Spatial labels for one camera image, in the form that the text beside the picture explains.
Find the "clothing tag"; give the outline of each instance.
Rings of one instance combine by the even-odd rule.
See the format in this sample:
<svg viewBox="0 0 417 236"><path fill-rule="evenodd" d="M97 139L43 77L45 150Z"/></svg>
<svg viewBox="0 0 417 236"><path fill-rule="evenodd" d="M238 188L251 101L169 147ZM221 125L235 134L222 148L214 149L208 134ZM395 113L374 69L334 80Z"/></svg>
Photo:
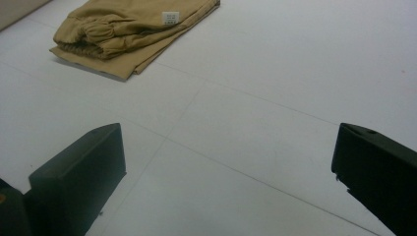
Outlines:
<svg viewBox="0 0 417 236"><path fill-rule="evenodd" d="M162 23L164 25L175 25L180 21L179 12L162 12Z"/></svg>

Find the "white surface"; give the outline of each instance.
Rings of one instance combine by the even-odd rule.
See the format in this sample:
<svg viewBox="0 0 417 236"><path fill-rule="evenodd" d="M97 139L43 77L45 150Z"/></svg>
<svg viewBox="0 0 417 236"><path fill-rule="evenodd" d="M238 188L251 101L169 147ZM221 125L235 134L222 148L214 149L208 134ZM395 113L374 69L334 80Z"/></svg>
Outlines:
<svg viewBox="0 0 417 236"><path fill-rule="evenodd" d="M128 175L88 235L393 235L330 164L340 122L417 149L415 1L222 0L127 83L48 51L84 2L0 32L3 179L120 122Z"/></svg>

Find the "khaki pants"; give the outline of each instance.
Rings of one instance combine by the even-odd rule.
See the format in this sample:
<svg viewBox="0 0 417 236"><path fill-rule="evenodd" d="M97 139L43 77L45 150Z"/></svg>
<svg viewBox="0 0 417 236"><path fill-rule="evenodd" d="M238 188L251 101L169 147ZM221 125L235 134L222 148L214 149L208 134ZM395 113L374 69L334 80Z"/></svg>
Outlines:
<svg viewBox="0 0 417 236"><path fill-rule="evenodd" d="M219 0L89 0L62 23L54 35L57 46L50 51L127 80L219 4Z"/></svg>

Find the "tan fabric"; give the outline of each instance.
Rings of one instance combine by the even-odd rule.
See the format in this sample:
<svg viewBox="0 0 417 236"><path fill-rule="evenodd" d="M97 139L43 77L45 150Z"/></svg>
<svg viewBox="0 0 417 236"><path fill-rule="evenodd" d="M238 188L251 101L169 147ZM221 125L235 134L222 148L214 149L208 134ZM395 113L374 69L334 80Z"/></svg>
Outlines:
<svg viewBox="0 0 417 236"><path fill-rule="evenodd" d="M58 57L127 80L208 16L219 0L89 0L54 35ZM179 12L165 25L162 12Z"/></svg>

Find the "folded garment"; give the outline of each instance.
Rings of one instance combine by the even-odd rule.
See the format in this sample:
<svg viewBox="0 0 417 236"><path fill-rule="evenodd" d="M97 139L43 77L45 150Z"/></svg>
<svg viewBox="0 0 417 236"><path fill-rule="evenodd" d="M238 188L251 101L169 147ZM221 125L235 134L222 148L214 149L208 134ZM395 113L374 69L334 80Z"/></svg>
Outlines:
<svg viewBox="0 0 417 236"><path fill-rule="evenodd" d="M127 80L219 4L220 0L89 0L68 15L50 51Z"/></svg>

